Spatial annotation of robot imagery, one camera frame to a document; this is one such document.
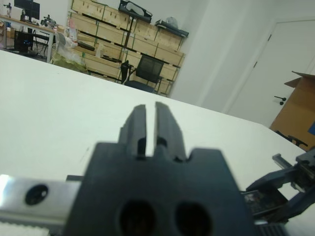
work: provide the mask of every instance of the blue object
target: blue object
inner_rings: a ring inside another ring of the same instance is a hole
[[[314,122],[313,125],[310,127],[309,133],[315,135],[315,122]]]

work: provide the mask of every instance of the stacked wooden crates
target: stacked wooden crates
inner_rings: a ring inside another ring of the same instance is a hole
[[[90,51],[81,47],[75,53],[82,54],[91,75],[121,82],[120,64],[129,60],[134,68],[142,55],[164,61],[161,83],[154,84],[132,75],[132,80],[155,88],[157,94],[168,96],[176,80],[185,54],[180,52],[183,38],[141,20],[133,20],[122,12],[90,0],[72,0],[70,13],[77,29],[78,41],[95,47]],[[95,56],[99,44],[107,59]]]

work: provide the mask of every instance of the black office chair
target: black office chair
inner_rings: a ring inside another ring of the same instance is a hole
[[[140,89],[146,92],[153,92],[154,88],[148,85],[145,85],[139,81],[130,81],[130,76],[133,72],[136,72],[136,76],[145,79],[149,82],[153,82],[155,84],[161,82],[162,77],[160,73],[162,71],[162,67],[164,62],[157,60],[155,58],[143,55],[139,62],[139,65],[136,69],[131,71],[132,66],[129,65],[129,61],[122,63],[122,84],[125,83],[126,86],[132,87],[135,89]]]
[[[277,134],[279,134],[280,136],[284,137],[285,139],[287,139],[288,141],[290,141],[291,143],[294,143],[294,141],[295,141],[295,145],[298,147],[300,147],[300,145],[304,145],[304,146],[308,147],[308,145],[305,142],[303,142],[303,141],[301,141],[301,140],[299,140],[299,139],[297,139],[291,135],[286,136],[283,133],[281,133],[279,130],[276,130],[275,132]]]

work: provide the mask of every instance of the plastic bag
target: plastic bag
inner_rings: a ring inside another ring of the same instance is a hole
[[[172,27],[175,27],[178,29],[177,20],[174,17],[167,17],[166,22],[170,24]]]
[[[62,33],[56,33],[56,53],[53,55],[54,65],[86,73],[87,68],[81,56],[75,54],[71,47],[77,45]]]

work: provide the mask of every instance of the chair backrest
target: chair backrest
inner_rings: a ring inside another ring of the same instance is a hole
[[[127,75],[128,75],[128,68],[129,68],[129,61],[125,61],[124,63],[122,63],[121,65],[121,71],[122,71],[122,84],[125,82],[125,80],[127,79]]]
[[[143,55],[136,70],[136,76],[153,83],[159,82],[159,75],[162,71],[164,62]]]

